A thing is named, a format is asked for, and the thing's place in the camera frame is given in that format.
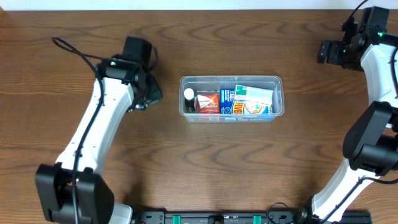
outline plastic bin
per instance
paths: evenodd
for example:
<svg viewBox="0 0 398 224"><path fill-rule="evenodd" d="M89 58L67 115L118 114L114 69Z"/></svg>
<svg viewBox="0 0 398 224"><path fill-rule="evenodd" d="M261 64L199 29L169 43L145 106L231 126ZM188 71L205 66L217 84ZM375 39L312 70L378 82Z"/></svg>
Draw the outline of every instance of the plastic bin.
<svg viewBox="0 0 398 224"><path fill-rule="evenodd" d="M197 94L220 93L222 88L235 88L245 85L256 88L273 90L272 114L202 114L189 113L185 107L183 92L192 88ZM284 91L282 80L277 76L189 76L180 81L180 114L189 122L270 122L285 111Z"/></svg>

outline wooden table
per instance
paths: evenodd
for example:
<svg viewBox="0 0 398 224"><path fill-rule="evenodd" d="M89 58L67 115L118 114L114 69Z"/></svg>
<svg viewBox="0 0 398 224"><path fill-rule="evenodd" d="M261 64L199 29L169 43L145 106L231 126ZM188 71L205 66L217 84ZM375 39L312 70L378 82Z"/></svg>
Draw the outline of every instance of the wooden table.
<svg viewBox="0 0 398 224"><path fill-rule="evenodd" d="M125 115L104 179L137 208L299 208L340 165L344 136L368 105L364 73L319 65L351 11L5 12L0 22L0 222L45 223L34 177L64 150L94 76L60 36L88 54L121 53L127 35L159 51L164 99ZM398 34L398 13L388 28ZM178 112L185 75L277 75L286 111L271 123L193 124ZM385 179L395 179L389 174ZM372 184L350 208L396 223L398 187Z"/></svg>

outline blue box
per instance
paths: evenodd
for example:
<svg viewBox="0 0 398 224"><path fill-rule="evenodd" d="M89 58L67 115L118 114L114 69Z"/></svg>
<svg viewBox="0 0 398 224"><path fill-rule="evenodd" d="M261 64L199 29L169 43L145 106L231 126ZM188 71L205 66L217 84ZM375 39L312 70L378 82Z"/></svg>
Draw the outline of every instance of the blue box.
<svg viewBox="0 0 398 224"><path fill-rule="evenodd" d="M232 107L235 99L235 89L220 90L220 113L232 114Z"/></svg>

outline green clip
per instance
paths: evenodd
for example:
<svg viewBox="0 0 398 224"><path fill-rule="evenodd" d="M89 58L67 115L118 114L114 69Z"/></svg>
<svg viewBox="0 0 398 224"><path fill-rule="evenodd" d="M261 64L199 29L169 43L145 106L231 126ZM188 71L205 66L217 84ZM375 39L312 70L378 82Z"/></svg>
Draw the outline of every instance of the green clip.
<svg viewBox="0 0 398 224"><path fill-rule="evenodd" d="M261 224L261 216L253 215L253 224Z"/></svg>
<svg viewBox="0 0 398 224"><path fill-rule="evenodd" d="M173 224L181 224L181 216L180 215L173 216Z"/></svg>

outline wood grain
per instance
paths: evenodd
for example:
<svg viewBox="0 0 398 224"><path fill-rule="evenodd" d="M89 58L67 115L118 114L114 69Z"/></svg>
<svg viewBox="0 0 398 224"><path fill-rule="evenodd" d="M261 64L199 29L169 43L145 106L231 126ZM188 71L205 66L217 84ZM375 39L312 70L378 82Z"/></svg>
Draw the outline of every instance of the wood grain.
<svg viewBox="0 0 398 224"><path fill-rule="evenodd" d="M104 178L116 199L167 210L298 208L338 168L347 130L367 107L364 73L316 64L350 11L7 12L0 22L0 223L45 223L34 185L80 122L93 74L50 41L120 53L127 35L159 51L165 98L127 114ZM392 11L389 32L398 33ZM285 114L265 124L190 124L178 113L185 75L277 75ZM398 177L389 174L386 179ZM398 219L398 188L372 184L351 208Z"/></svg>

